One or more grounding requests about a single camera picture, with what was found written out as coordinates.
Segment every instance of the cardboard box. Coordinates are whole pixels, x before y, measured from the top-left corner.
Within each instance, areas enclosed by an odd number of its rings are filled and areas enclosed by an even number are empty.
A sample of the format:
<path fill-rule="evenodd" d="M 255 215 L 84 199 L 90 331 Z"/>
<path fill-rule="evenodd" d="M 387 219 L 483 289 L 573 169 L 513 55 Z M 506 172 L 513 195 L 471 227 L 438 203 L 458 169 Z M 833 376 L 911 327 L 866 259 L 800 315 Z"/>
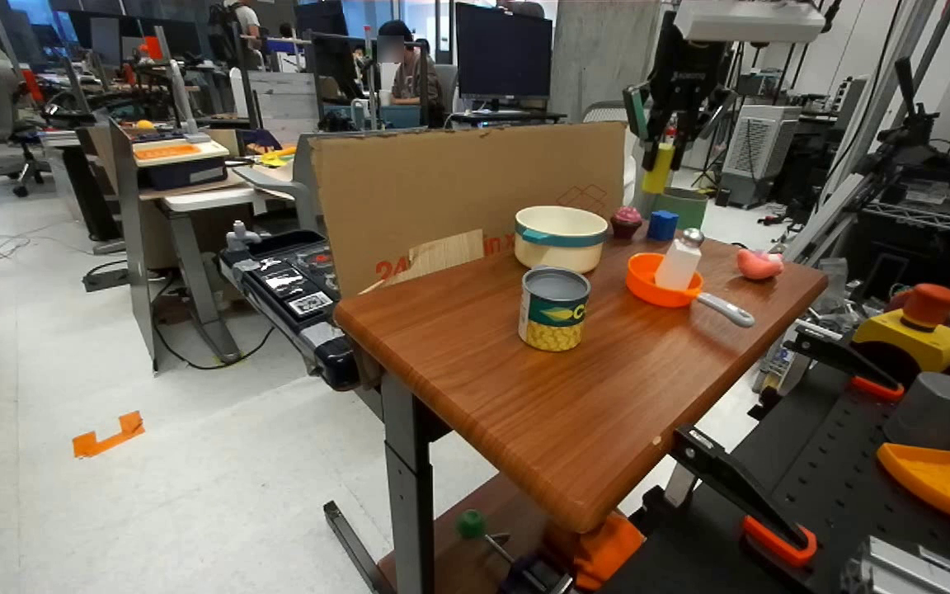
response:
<path fill-rule="evenodd" d="M 623 201 L 623 126 L 522 126 L 422 136 L 321 136 L 314 177 L 343 296 L 391 281 L 430 242 L 483 230 L 512 252 L 513 211 Z"/>

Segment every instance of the cardboard sheet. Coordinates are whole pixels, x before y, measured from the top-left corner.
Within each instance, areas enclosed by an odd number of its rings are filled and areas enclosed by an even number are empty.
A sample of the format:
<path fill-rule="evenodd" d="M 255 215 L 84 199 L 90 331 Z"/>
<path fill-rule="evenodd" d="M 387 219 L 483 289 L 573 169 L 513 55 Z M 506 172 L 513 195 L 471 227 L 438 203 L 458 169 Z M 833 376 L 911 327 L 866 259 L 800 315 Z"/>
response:
<path fill-rule="evenodd" d="M 314 139 L 318 199 L 343 296 L 397 281 L 420 243 L 483 230 L 512 252 L 513 211 L 623 201 L 623 126 L 523 126 Z"/>

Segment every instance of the wooden table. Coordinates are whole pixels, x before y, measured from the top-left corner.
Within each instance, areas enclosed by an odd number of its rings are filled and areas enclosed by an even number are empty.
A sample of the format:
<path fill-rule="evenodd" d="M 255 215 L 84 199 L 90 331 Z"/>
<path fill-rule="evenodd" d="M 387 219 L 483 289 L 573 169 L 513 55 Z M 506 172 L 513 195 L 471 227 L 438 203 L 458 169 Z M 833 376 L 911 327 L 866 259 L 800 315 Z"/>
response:
<path fill-rule="evenodd" d="M 522 264 L 512 255 L 358 294 L 340 327 L 382 365 L 397 591 L 432 591 L 432 469 L 427 411 L 573 533 L 605 514 L 818 296 L 824 272 L 789 267 L 772 282 L 740 277 L 731 247 L 703 247 L 703 286 L 752 311 L 731 327 L 708 308 L 660 311 L 623 286 L 610 243 L 590 272 L 584 341 L 539 353 L 519 341 Z"/>

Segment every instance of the gray floor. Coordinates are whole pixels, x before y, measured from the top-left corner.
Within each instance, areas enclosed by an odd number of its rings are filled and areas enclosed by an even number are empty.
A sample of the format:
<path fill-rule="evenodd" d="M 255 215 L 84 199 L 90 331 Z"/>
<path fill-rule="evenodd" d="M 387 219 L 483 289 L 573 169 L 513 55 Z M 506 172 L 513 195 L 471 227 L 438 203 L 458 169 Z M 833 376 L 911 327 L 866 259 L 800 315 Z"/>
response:
<path fill-rule="evenodd" d="M 772 235 L 752 211 L 718 209 L 707 230 L 745 243 Z M 0 181 L 0 591 L 367 591 L 321 505 L 340 500 L 374 557 L 389 552 L 380 421 L 311 380 L 280 337 L 230 370 L 165 358 L 152 371 L 128 294 L 84 289 L 102 259 L 65 192 L 15 201 Z M 230 315 L 230 331 L 248 348 L 267 324 Z M 169 341 L 212 364 L 184 324 Z M 741 440 L 748 401 L 740 382 L 703 429 Z M 74 434 L 112 433 L 132 410 L 145 434 L 74 458 Z M 491 475 L 454 434 L 432 461 L 438 512 Z"/>

